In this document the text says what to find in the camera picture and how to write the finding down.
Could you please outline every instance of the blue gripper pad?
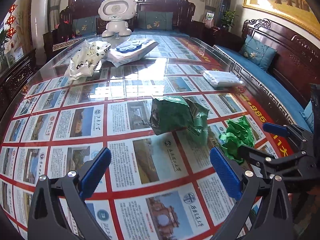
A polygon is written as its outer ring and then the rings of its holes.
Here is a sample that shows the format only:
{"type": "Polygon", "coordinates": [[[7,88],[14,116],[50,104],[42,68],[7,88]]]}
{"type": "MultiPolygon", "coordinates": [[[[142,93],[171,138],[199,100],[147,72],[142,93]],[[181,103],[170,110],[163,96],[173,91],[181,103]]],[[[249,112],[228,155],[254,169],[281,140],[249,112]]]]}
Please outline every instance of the blue gripper pad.
{"type": "Polygon", "coordinates": [[[117,46],[116,49],[121,53],[128,53],[140,49],[141,46],[142,43],[139,40],[125,41],[124,43],[117,46]]]}
{"type": "Polygon", "coordinates": [[[276,134],[282,137],[288,137],[290,135],[287,128],[282,125],[265,122],[262,125],[262,128],[265,132],[276,134]]]}
{"type": "Polygon", "coordinates": [[[108,148],[105,148],[80,182],[79,196],[83,201],[92,196],[110,163],[111,152],[108,148]]]}
{"type": "Polygon", "coordinates": [[[241,182],[217,147],[211,149],[210,162],[229,197],[239,201],[242,196],[241,182]]]}

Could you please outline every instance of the green packaging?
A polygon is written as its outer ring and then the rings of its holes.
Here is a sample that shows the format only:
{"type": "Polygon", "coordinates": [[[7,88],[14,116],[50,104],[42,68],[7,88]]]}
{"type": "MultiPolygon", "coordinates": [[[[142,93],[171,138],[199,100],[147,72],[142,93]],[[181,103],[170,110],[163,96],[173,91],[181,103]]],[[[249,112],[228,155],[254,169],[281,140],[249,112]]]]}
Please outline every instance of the green packaging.
{"type": "Polygon", "coordinates": [[[199,144],[208,139],[209,110],[181,96],[153,98],[150,126],[156,135],[187,127],[191,137],[199,144]]]}
{"type": "Polygon", "coordinates": [[[238,164],[242,164],[244,160],[238,157],[237,150],[241,145],[254,147],[251,126],[245,116],[240,117],[238,122],[229,119],[227,124],[226,133],[219,136],[219,139],[224,142],[221,145],[221,149],[230,160],[235,160],[238,164]]]}

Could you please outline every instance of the white plastic package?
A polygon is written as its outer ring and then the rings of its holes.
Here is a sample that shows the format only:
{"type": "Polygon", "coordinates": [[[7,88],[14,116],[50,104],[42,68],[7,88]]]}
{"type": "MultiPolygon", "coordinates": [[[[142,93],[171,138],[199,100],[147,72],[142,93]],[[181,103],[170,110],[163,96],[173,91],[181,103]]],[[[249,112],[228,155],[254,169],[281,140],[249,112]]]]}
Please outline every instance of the white plastic package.
{"type": "Polygon", "coordinates": [[[244,86],[244,82],[232,72],[205,70],[201,73],[213,87],[244,86]]]}
{"type": "Polygon", "coordinates": [[[70,60],[64,75],[71,80],[91,77],[100,60],[108,53],[110,48],[111,44],[105,41],[95,41],[90,45],[87,40],[84,40],[81,49],[70,60]]]}
{"type": "Polygon", "coordinates": [[[112,48],[108,53],[107,61],[110,61],[113,63],[113,65],[119,67],[121,65],[141,59],[150,51],[152,51],[156,46],[159,45],[158,42],[151,39],[139,39],[136,41],[141,41],[142,46],[140,49],[127,53],[122,53],[117,51],[116,48],[112,48]]]}

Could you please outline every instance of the blue paw-shaped object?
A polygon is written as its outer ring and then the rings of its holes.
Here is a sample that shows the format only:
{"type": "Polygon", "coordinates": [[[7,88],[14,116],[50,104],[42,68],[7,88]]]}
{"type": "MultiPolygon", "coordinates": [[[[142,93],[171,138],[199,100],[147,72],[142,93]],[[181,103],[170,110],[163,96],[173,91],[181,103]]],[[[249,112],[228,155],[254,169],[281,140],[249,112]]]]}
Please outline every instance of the blue paw-shaped object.
{"type": "Polygon", "coordinates": [[[135,50],[140,49],[142,46],[141,41],[135,40],[135,41],[125,41],[124,43],[120,44],[116,47],[117,51],[121,53],[128,53],[135,50]]]}

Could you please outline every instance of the autumn tree painting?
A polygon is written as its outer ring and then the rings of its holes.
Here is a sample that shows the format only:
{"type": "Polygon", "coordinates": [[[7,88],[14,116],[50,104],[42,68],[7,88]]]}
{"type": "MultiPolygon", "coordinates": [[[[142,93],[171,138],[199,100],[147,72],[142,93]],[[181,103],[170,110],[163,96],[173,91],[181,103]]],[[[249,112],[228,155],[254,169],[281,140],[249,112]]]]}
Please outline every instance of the autumn tree painting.
{"type": "Polygon", "coordinates": [[[283,17],[320,39],[320,24],[305,0],[244,0],[243,6],[283,17]]]}

